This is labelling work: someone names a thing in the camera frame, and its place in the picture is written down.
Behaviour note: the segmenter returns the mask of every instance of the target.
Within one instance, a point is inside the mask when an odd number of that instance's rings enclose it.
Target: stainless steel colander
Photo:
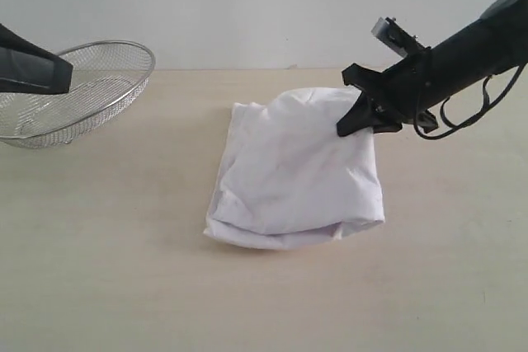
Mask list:
[[[58,55],[73,65],[69,94],[0,93],[0,141],[21,148],[70,143],[127,108],[155,64],[152,51],[128,41],[98,41]]]

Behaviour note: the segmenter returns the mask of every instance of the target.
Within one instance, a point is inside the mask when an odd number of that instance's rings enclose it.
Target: white wall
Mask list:
[[[143,42],[159,68],[381,66],[379,16],[433,45],[494,0],[0,0],[0,23],[48,49],[105,38]]]

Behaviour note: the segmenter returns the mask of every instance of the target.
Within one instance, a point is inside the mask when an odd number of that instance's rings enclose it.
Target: white towel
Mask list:
[[[358,96],[353,88],[303,88],[268,106],[235,104],[205,235],[285,250],[383,223],[372,130],[336,134]]]

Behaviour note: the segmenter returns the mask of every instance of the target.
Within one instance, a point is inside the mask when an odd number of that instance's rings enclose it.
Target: black wire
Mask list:
[[[438,135],[426,135],[418,128],[418,114],[420,112],[420,98],[422,95],[422,90],[419,90],[418,95],[417,95],[416,110],[414,113],[414,120],[413,120],[413,126],[414,126],[415,132],[418,134],[418,136],[420,136],[420,138],[424,138],[426,140],[439,140],[439,139],[447,138],[448,136],[454,134],[455,132],[460,131],[462,128],[466,128],[466,127],[469,127],[470,125],[475,124],[477,121],[482,119],[486,113],[488,113],[491,109],[493,109],[496,105],[498,105],[506,97],[508,92],[510,92],[513,86],[515,86],[517,80],[519,80],[519,77],[521,76],[525,67],[526,67],[526,64],[521,65],[519,66],[519,68],[517,68],[510,82],[507,84],[506,88],[504,88],[504,91],[502,91],[493,102],[490,102],[490,98],[489,98],[489,94],[487,90],[488,83],[492,79],[492,76],[487,77],[484,80],[483,85],[482,85],[483,104],[482,104],[480,111],[478,111],[477,113],[475,113],[468,119],[464,120],[460,124],[454,124],[446,117],[445,106],[446,106],[447,101],[450,99],[450,97],[447,98],[441,105],[440,115],[441,115],[442,121],[448,127],[450,127],[450,129]]]

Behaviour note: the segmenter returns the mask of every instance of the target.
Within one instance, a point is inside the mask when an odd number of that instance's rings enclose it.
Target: basket rim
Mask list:
[[[26,139],[39,138],[39,137],[42,137],[42,136],[45,136],[45,135],[48,135],[48,134],[54,134],[55,132],[59,132],[59,131],[61,131],[63,129],[69,128],[72,125],[75,125],[77,123],[81,123],[84,120],[88,120],[88,119],[92,118],[94,115],[98,115],[99,113],[103,112],[104,110],[112,107],[116,103],[118,103],[118,102],[122,101],[123,99],[125,99],[133,90],[135,90],[141,84],[145,83],[145,81],[149,78],[149,76],[154,71],[154,68],[156,67],[156,57],[155,57],[154,53],[152,52],[152,50],[149,49],[149,47],[147,47],[145,45],[142,45],[140,43],[137,43],[135,41],[128,41],[128,40],[98,40],[98,41],[93,41],[93,42],[90,42],[90,43],[85,43],[83,45],[76,45],[75,47],[71,47],[69,49],[63,49],[62,51],[59,51],[58,53],[56,53],[56,55],[61,57],[61,56],[66,55],[68,53],[72,53],[73,51],[78,51],[80,49],[86,49],[87,47],[92,47],[92,46],[95,46],[95,45],[131,45],[133,47],[140,48],[143,51],[145,51],[148,54],[148,56],[151,58],[150,66],[145,71],[145,73],[143,73],[141,78],[139,78],[138,81],[129,90],[127,90],[126,92],[121,94],[119,97],[117,97],[112,102],[107,103],[103,107],[101,107],[101,108],[99,108],[97,110],[94,110],[93,112],[91,112],[91,113],[89,113],[87,115],[84,115],[83,117],[79,117],[77,120],[75,120],[73,122],[70,122],[70,123],[67,123],[65,125],[61,125],[59,127],[50,129],[49,131],[41,132],[41,133],[38,133],[38,134],[32,134],[32,135],[1,135],[0,134],[0,140],[26,140]]]

